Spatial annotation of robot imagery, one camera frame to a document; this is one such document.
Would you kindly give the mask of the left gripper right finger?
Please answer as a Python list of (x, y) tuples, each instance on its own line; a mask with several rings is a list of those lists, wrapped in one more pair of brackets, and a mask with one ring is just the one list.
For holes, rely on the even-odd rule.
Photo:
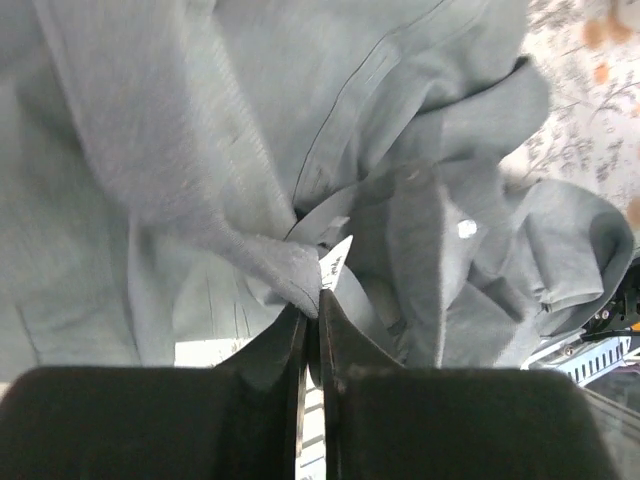
[(513, 369), (408, 369), (320, 297), (330, 479), (614, 479), (581, 391)]

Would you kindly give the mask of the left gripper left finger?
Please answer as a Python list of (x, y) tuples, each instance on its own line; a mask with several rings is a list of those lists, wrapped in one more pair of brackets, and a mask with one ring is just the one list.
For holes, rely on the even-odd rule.
[(208, 368), (48, 367), (1, 403), (5, 479), (291, 479), (307, 319)]

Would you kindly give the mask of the grey shirt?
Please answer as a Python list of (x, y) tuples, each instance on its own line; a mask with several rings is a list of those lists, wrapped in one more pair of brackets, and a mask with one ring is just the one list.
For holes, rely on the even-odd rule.
[(518, 367), (633, 256), (578, 186), (506, 187), (548, 115), (523, 1), (5, 1), (1, 378), (171, 366), (337, 297), (410, 367)]

